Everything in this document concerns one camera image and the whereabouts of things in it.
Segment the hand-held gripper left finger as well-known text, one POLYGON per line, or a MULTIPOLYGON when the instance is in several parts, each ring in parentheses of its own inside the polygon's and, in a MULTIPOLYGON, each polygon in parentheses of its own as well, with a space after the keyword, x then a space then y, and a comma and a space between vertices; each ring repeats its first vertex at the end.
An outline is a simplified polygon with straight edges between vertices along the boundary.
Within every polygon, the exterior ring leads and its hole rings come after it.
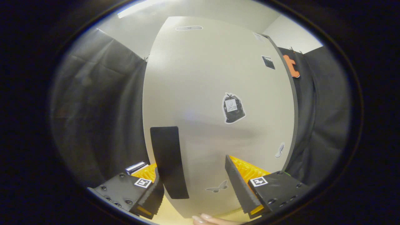
POLYGON ((164 198, 164 185, 155 163, 139 162, 89 191, 125 211, 153 219, 164 198))

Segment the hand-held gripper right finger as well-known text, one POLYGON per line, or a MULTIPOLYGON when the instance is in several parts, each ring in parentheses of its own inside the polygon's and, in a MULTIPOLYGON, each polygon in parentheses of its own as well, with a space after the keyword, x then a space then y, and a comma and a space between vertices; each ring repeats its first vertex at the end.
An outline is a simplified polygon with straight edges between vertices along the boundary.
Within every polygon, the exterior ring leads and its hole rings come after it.
POLYGON ((243 212, 250 219, 291 206, 310 190, 284 171, 270 173, 231 155, 226 155, 225 170, 243 212))

